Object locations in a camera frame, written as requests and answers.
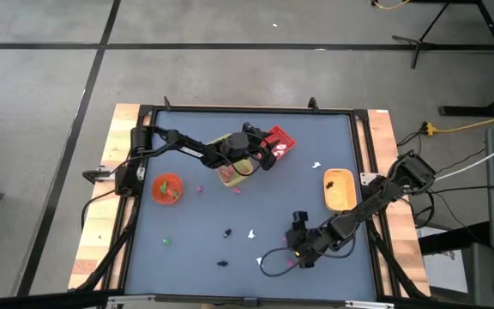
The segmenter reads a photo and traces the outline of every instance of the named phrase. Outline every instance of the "white object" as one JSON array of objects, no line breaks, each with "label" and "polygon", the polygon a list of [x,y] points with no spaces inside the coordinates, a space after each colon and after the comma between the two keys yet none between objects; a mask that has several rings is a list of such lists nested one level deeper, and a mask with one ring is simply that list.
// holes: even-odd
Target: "white object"
[{"label": "white object", "polygon": [[460,170],[458,170],[456,172],[448,173],[447,175],[443,175],[442,177],[438,177],[438,178],[436,178],[436,180],[434,180],[434,182],[437,182],[438,180],[446,179],[447,177],[451,177],[451,176],[456,175],[458,173],[462,173],[462,172],[466,171],[469,168],[472,168],[472,167],[477,166],[479,163],[482,163],[482,162],[485,162],[485,161],[489,160],[492,157],[494,157],[494,153],[489,154],[485,158],[481,159],[480,161],[477,161],[476,163],[473,163],[472,165],[469,165],[467,167],[464,167],[464,168],[462,168],[462,169],[460,169]]},{"label": "white object", "polygon": [[[445,231],[432,227],[417,230],[417,236],[424,237]],[[460,250],[446,251],[423,256],[426,276],[432,287],[446,288],[453,291],[468,293],[467,278],[464,274],[464,263]]]}]

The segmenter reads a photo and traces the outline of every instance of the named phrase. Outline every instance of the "orange bowl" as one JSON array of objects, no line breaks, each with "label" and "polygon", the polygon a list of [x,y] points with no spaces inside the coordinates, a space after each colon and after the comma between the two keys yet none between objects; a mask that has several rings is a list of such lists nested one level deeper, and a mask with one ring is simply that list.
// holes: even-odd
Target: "orange bowl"
[{"label": "orange bowl", "polygon": [[[161,192],[161,187],[165,183],[167,183],[166,191]],[[173,173],[161,174],[152,183],[152,198],[160,204],[169,205],[175,203],[182,196],[182,191],[182,180]]]}]

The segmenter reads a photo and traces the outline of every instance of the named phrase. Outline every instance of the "green food item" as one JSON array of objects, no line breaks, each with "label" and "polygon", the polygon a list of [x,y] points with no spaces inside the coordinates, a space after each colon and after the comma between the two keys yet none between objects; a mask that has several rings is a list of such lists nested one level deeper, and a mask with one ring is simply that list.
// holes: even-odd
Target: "green food item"
[{"label": "green food item", "polygon": [[160,185],[160,192],[163,193],[163,194],[166,194],[167,193],[167,186],[168,185],[169,184],[166,181],[163,183],[163,185]]}]

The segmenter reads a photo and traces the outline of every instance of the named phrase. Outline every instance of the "red basket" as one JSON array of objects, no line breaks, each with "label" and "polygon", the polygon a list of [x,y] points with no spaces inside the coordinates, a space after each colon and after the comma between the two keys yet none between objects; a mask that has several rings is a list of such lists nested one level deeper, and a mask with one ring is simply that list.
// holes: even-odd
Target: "red basket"
[{"label": "red basket", "polygon": [[[272,133],[272,135],[266,137],[266,140],[268,142],[280,140],[280,143],[272,149],[275,159],[279,160],[282,156],[289,152],[289,150],[291,150],[296,142],[294,139],[292,139],[291,136],[287,134],[287,132],[281,129],[279,125],[275,125],[272,129],[270,129],[269,132]],[[262,142],[261,146],[265,147],[266,143]]]}]

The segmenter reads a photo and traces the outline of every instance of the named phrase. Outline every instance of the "red container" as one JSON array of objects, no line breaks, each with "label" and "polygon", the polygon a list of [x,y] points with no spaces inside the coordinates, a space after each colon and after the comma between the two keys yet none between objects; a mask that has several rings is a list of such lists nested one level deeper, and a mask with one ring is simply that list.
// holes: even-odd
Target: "red container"
[{"label": "red container", "polygon": [[284,156],[291,148],[295,145],[295,140],[292,139],[291,136],[287,134],[279,125],[275,125],[269,131],[272,133],[271,136],[266,137],[268,142],[274,142],[280,140],[280,143],[275,145],[272,149],[272,153],[274,153],[275,159],[279,160],[282,156]]},{"label": "red container", "polygon": [[[166,191],[161,192],[164,184],[166,184]],[[182,196],[182,191],[182,180],[172,173],[161,174],[152,183],[152,198],[160,204],[175,203]]]}]

